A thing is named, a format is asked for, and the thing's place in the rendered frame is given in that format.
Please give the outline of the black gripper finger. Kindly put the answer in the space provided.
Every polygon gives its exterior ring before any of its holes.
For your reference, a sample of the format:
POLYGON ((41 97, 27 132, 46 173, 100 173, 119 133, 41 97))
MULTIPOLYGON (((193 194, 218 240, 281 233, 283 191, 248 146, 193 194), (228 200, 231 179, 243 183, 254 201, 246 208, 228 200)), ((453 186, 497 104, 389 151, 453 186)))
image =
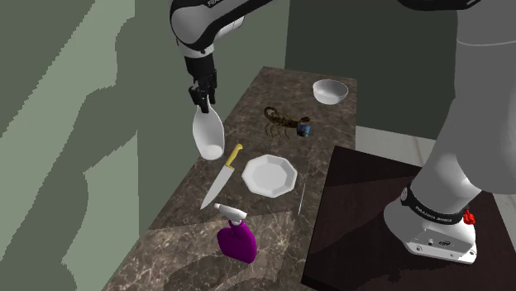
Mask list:
POLYGON ((214 79, 196 80, 189 87, 189 94, 195 105, 199 106, 202 113, 209 113, 209 106, 214 104, 217 82, 214 79))

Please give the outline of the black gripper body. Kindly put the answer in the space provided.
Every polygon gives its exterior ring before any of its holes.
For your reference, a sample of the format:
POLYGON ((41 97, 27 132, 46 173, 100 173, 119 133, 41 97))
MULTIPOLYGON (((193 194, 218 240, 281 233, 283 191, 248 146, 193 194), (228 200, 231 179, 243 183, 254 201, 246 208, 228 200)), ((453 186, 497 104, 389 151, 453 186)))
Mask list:
POLYGON ((204 55, 201 58, 184 57, 184 60, 194 83, 207 83, 213 87, 217 86, 217 71, 212 54, 204 55))

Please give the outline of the tall white cup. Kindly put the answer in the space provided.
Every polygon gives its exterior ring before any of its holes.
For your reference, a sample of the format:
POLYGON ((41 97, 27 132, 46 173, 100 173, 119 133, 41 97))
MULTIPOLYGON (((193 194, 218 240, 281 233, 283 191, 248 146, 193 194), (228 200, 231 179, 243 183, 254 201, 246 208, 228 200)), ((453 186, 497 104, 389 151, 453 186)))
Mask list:
POLYGON ((193 138, 198 152, 205 160, 217 160, 222 157, 225 148, 224 127, 217 112, 208 105, 208 113, 197 106, 193 115, 193 138))

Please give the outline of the brown scorpion figure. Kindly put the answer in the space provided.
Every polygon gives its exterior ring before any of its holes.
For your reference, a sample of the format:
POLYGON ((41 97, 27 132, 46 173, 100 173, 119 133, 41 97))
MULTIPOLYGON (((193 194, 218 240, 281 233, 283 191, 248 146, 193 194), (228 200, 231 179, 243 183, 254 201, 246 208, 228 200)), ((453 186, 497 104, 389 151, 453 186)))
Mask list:
POLYGON ((297 118, 292 114, 280 112, 275 107, 265 107, 263 110, 264 116, 267 119, 267 123, 264 126, 266 136, 270 136, 274 139, 276 136, 284 135, 288 140, 291 139, 289 135, 289 129, 297 130, 299 125, 308 125, 311 121, 310 117, 297 118))

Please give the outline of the white octagonal plate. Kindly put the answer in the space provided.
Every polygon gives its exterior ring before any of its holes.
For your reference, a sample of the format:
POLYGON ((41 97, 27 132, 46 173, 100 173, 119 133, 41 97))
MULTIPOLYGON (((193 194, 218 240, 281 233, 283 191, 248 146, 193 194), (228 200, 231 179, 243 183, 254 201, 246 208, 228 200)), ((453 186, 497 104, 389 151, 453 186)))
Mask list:
POLYGON ((290 162, 275 155, 249 160, 242 179, 249 191, 267 198, 277 198, 294 189, 298 171, 290 162))

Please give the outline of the white bowl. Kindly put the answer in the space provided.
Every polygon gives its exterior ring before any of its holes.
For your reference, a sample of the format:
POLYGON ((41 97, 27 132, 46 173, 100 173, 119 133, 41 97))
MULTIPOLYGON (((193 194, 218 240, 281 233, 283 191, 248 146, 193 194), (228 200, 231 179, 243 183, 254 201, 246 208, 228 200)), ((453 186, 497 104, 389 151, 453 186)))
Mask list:
POLYGON ((336 105, 348 94, 349 88, 342 82, 333 79, 321 79, 313 84, 313 95, 325 105, 336 105))

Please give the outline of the purple spray bottle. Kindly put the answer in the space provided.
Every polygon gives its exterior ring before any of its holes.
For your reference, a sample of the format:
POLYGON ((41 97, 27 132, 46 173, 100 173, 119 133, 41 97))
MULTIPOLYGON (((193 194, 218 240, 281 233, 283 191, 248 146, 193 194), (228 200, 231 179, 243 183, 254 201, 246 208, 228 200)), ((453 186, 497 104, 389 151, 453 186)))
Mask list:
POLYGON ((229 225, 217 233, 221 252, 235 260, 252 263, 257 255, 257 244, 255 236, 244 222, 247 213, 220 203, 215 203, 214 207, 228 219, 229 225))

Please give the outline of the dark robot stand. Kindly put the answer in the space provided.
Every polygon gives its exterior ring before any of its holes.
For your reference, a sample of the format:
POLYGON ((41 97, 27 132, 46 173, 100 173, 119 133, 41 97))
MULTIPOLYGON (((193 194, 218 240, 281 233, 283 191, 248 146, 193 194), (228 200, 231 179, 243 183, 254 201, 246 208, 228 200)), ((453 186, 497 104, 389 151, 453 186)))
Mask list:
POLYGON ((336 146, 302 284, 317 291, 516 291, 516 250, 490 193, 470 204, 480 252, 471 265, 413 255, 390 233, 384 208, 418 171, 336 146))

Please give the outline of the yellow-handled kitchen knife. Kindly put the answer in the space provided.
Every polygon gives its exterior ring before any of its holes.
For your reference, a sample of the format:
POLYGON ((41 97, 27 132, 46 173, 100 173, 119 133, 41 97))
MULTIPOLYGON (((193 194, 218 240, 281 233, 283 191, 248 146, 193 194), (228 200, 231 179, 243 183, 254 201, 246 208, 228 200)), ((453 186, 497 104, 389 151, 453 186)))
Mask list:
POLYGON ((204 209, 207 205, 209 205, 215 197, 222 191, 223 187, 226 185, 227 181, 232 176, 234 172, 234 167, 232 166, 232 162, 237 157, 240 150, 243 149, 242 144, 236 144, 231 154, 228 156, 224 166, 218 173, 217 177, 214 179, 213 184, 208 190, 204 200, 201 204, 201 209, 204 209))

